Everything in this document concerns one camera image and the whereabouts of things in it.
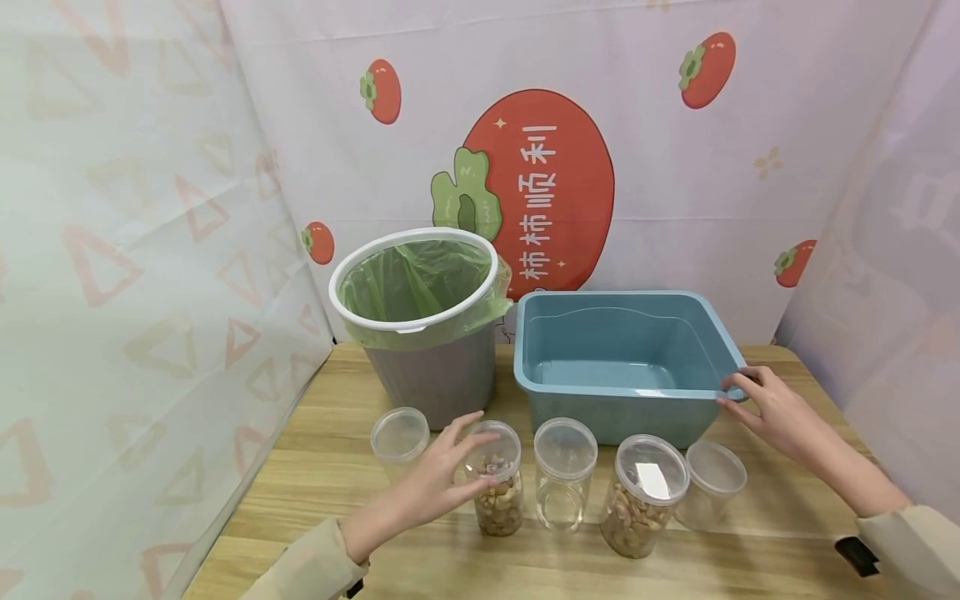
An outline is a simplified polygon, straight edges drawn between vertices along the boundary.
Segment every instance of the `gray trash can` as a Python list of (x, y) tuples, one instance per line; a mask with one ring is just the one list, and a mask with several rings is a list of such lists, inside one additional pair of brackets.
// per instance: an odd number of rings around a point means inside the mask
[(493, 394), (493, 322), (510, 309), (510, 267), (479, 235), (401, 231), (345, 258), (328, 292), (394, 406), (430, 428), (483, 409)]

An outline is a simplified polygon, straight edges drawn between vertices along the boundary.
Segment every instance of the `trash bag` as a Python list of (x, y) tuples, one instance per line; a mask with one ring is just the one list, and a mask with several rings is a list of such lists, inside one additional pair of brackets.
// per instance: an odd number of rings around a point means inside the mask
[[(446, 344), (503, 317), (510, 266), (502, 258), (493, 285), (473, 305), (423, 331), (398, 333), (345, 321), (347, 332), (366, 348), (417, 350)], [(459, 240), (418, 240), (381, 250), (343, 275), (337, 298), (354, 315), (402, 323), (439, 315), (469, 298), (490, 273), (483, 248)]]

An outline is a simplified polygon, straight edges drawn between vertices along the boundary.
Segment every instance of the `clear lid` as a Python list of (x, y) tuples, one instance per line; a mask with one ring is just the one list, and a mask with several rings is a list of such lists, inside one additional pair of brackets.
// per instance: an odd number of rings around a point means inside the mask
[(656, 436), (631, 436), (616, 450), (616, 476), (640, 500), (657, 506), (680, 501), (690, 470), (677, 448)]
[(732, 495), (747, 485), (747, 469), (736, 454), (720, 444), (697, 442), (686, 451), (686, 463), (694, 483), (713, 493)]
[(481, 420), (470, 433), (493, 432), (499, 438), (474, 449), (464, 460), (467, 477), (492, 475), (497, 483), (503, 483), (520, 469), (520, 437), (514, 428), (499, 420)]
[(578, 420), (557, 417), (545, 422), (534, 436), (537, 464), (551, 477), (578, 481), (593, 473), (597, 441)]
[(426, 417), (416, 408), (403, 406), (385, 413), (373, 424), (370, 445), (381, 461), (407, 463), (420, 456), (430, 442)]

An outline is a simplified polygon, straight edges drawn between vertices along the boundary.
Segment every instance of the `beige sleeve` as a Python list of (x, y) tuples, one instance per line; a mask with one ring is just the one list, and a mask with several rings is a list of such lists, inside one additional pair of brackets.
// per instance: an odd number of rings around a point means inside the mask
[(859, 518), (860, 538), (880, 559), (894, 597), (960, 598), (960, 527), (926, 506)]
[(347, 556), (340, 524), (332, 518), (290, 544), (241, 600), (335, 600), (369, 568)]

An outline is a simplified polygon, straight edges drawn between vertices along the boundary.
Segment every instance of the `persimmon illustration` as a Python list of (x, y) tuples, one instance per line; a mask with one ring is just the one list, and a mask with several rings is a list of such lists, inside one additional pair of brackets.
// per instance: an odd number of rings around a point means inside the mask
[(314, 221), (303, 228), (300, 232), (300, 240), (306, 251), (310, 253), (310, 258), (318, 265), (325, 265), (333, 260), (333, 233), (320, 221)]
[(727, 32), (717, 32), (686, 53), (680, 65), (680, 97), (690, 108), (713, 102), (727, 84), (736, 62), (736, 43)]
[(477, 120), (433, 177), (435, 226), (493, 242), (513, 270), (508, 295), (576, 290), (593, 273), (613, 216), (613, 165), (586, 111), (562, 94), (524, 89)]
[(797, 287), (800, 276), (806, 269), (806, 263), (809, 262), (816, 246), (817, 240), (806, 240), (786, 252), (781, 252), (777, 261), (774, 262), (774, 266), (777, 267), (774, 271), (777, 283), (783, 287)]
[(374, 60), (360, 78), (360, 96), (373, 118), (391, 125), (400, 115), (400, 77), (384, 59)]

